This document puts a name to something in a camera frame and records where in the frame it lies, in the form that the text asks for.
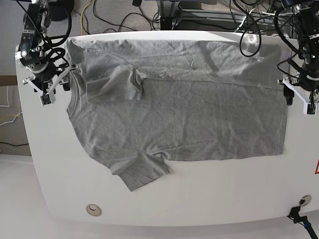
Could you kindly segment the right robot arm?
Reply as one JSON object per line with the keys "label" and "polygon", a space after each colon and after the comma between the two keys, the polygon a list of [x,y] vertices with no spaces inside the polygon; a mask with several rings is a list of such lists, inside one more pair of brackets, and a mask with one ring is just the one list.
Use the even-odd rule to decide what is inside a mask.
{"label": "right robot arm", "polygon": [[[34,75],[30,80],[34,91],[46,95],[53,88],[53,78],[59,77],[70,67],[64,58],[65,50],[61,45],[67,40],[72,27],[71,12],[74,7],[73,0],[31,0],[28,8],[24,8],[24,28],[20,44],[17,46],[15,58],[22,66]],[[63,35],[48,36],[50,24],[67,20],[67,30]]]}

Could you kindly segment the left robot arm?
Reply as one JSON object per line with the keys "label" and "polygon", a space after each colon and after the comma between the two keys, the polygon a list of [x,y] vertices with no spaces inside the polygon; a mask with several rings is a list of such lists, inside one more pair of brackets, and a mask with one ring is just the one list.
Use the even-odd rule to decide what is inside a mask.
{"label": "left robot arm", "polygon": [[[274,27],[282,41],[294,55],[281,63],[288,63],[298,76],[283,80],[284,97],[292,105],[297,94],[306,106],[306,113],[313,115],[319,102],[319,2],[317,0],[283,0],[275,13]],[[298,47],[288,41],[281,32],[278,18],[282,11],[292,12],[292,27],[297,36]]]}

